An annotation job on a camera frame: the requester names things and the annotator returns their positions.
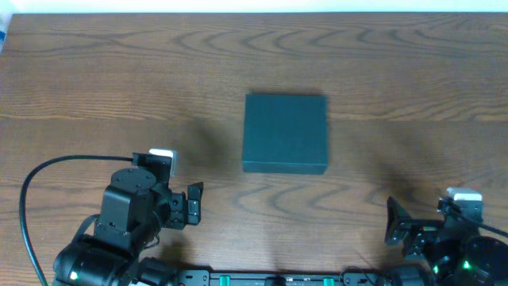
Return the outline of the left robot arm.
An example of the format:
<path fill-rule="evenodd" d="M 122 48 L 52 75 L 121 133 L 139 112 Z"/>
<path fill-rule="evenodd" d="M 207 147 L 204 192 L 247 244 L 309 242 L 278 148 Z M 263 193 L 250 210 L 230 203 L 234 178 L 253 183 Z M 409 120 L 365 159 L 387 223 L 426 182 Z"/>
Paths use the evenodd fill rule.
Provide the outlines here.
<path fill-rule="evenodd" d="M 124 168 L 111 176 L 99 214 L 87 218 L 57 256 L 55 285 L 176 285 L 177 270 L 140 254 L 156 246 L 164 228 L 197 226 L 204 185 L 174 193 L 167 175 Z"/>

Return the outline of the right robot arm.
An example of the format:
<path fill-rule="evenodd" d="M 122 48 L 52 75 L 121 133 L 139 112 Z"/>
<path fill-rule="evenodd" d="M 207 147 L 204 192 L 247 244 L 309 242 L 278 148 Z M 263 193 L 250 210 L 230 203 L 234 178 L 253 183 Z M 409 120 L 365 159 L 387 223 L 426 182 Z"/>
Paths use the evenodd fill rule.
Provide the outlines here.
<path fill-rule="evenodd" d="M 483 202 L 439 199 L 442 220 L 416 219 L 395 200 L 387 200 L 385 243 L 402 243 L 407 260 L 421 265 L 394 267 L 377 279 L 377 285 L 506 285 L 507 244 L 482 235 L 481 229 L 503 237 L 507 232 L 483 224 Z"/>

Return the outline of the dark green box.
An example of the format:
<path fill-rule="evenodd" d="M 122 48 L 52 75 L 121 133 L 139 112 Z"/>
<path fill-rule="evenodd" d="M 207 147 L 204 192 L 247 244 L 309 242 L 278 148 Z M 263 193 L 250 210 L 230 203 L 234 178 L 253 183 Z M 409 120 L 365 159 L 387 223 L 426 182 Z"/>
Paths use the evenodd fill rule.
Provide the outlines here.
<path fill-rule="evenodd" d="M 324 95 L 246 95 L 244 172 L 322 175 L 328 142 Z"/>

